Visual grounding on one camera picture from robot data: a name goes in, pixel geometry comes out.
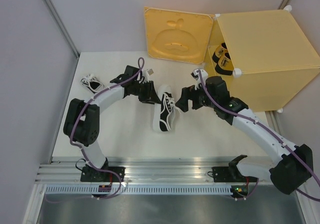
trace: wall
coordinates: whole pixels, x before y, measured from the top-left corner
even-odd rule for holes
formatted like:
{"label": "wall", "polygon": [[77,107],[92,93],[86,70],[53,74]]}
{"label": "wall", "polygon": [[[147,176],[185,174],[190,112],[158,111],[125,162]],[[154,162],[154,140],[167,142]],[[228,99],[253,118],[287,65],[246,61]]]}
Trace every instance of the wall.
{"label": "wall", "polygon": [[[320,54],[320,0],[291,0],[292,14]],[[316,174],[320,176],[320,76],[316,77],[278,114],[282,132],[298,145],[312,148]],[[320,198],[320,189],[314,180],[307,182],[310,195]],[[320,204],[311,201],[313,212],[320,223]]]}
{"label": "wall", "polygon": [[215,14],[277,9],[282,0],[52,1],[79,51],[142,51],[144,6]]}
{"label": "wall", "polygon": [[20,224],[76,59],[42,0],[0,7],[0,223]]}

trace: purple cable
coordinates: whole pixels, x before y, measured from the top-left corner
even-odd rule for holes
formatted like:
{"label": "purple cable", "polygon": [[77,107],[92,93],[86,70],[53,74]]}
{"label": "purple cable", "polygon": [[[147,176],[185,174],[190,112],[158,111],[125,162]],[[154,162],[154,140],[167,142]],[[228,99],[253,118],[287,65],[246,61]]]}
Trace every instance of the purple cable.
{"label": "purple cable", "polygon": [[105,92],[107,92],[107,91],[109,91],[109,90],[111,90],[111,89],[113,89],[113,88],[116,88],[116,87],[118,87],[118,86],[121,86],[121,85],[123,85],[123,84],[125,84],[125,83],[127,83],[127,82],[130,82],[131,80],[133,80],[134,78],[136,78],[136,77],[139,75],[139,73],[142,71],[142,69],[144,68],[144,65],[145,65],[144,63],[145,63],[144,58],[140,57],[140,58],[138,59],[138,67],[139,67],[139,70],[137,71],[137,73],[134,74],[134,76],[130,77],[129,79],[127,79],[127,80],[125,80],[125,81],[123,81],[123,82],[121,82],[121,83],[117,83],[117,84],[111,86],[110,88],[106,88],[106,89],[100,91],[99,93],[97,93],[96,95],[94,95],[94,96],[93,96],[93,99],[91,98],[91,99],[84,105],[84,107],[83,107],[83,109],[81,110],[81,112],[79,113],[79,116],[77,117],[77,119],[76,119],[76,121],[75,121],[75,123],[74,123],[73,129],[72,129],[72,131],[71,131],[70,144],[81,149],[81,152],[82,152],[82,154],[83,154],[83,156],[84,156],[84,159],[88,162],[88,164],[89,164],[93,169],[95,169],[95,170],[98,171],[98,172],[111,173],[111,174],[115,175],[116,178],[118,178],[118,180],[119,180],[119,187],[118,187],[118,189],[116,190],[116,192],[114,192],[114,193],[111,194],[110,196],[103,197],[103,198],[101,198],[101,199],[110,199],[110,198],[113,198],[114,196],[117,195],[117,193],[118,193],[118,192],[120,191],[120,189],[121,189],[121,178],[120,178],[120,176],[119,176],[117,173],[115,173],[115,172],[113,172],[113,171],[103,170],[103,169],[100,169],[100,168],[95,167],[95,166],[92,164],[92,162],[89,160],[88,156],[86,155],[85,151],[83,150],[82,146],[79,145],[79,144],[77,144],[77,143],[74,143],[74,142],[73,142],[74,134],[75,134],[75,131],[76,131],[76,127],[77,127],[77,125],[78,125],[78,123],[79,123],[79,120],[80,120],[81,116],[82,116],[83,113],[85,112],[86,108],[89,106],[89,104],[90,104],[94,99],[96,99],[97,97],[99,97],[101,94],[103,94],[103,93],[105,93]]}
{"label": "purple cable", "polygon": [[[255,122],[255,120],[254,120],[253,118],[247,117],[247,116],[245,116],[245,115],[241,115],[241,114],[239,114],[239,113],[235,113],[235,112],[229,111],[229,110],[223,108],[222,106],[220,106],[220,105],[211,97],[211,95],[209,94],[207,88],[205,87],[206,84],[205,84],[204,79],[203,79],[203,77],[202,77],[202,75],[201,75],[201,71],[198,69],[197,72],[198,72],[198,74],[199,74],[199,78],[200,78],[200,81],[201,81],[201,85],[202,85],[202,87],[203,87],[203,89],[204,89],[204,92],[206,93],[206,95],[208,96],[208,98],[210,99],[210,101],[211,101],[217,108],[219,108],[219,109],[222,110],[223,112],[229,113],[229,114],[231,114],[231,115],[233,115],[233,116],[247,119],[247,120],[249,120],[249,121],[251,121],[251,122],[253,122],[253,123]],[[278,137],[278,135],[275,134],[269,127],[265,126],[264,124],[262,124],[262,123],[260,123],[260,122],[257,122],[256,124],[258,124],[259,126],[261,126],[261,127],[262,127],[263,129],[265,129],[268,133],[270,133],[270,135],[272,135],[280,144],[284,144],[284,141],[283,141],[280,137]],[[307,169],[308,172],[310,172],[310,174],[313,176],[313,178],[315,179],[316,183],[317,183],[317,184],[319,185],[319,187],[320,187],[320,180],[319,180],[319,178],[317,177],[317,175],[313,172],[313,170],[312,170],[290,147],[288,147],[288,146],[285,145],[285,144],[284,144],[283,146]],[[304,193],[303,191],[301,191],[301,190],[299,190],[299,189],[297,189],[297,191],[298,191],[300,194],[304,195],[305,197],[310,198],[311,200],[314,200],[314,201],[316,201],[316,202],[320,202],[320,199],[311,197],[311,196],[309,196],[308,194]]]}

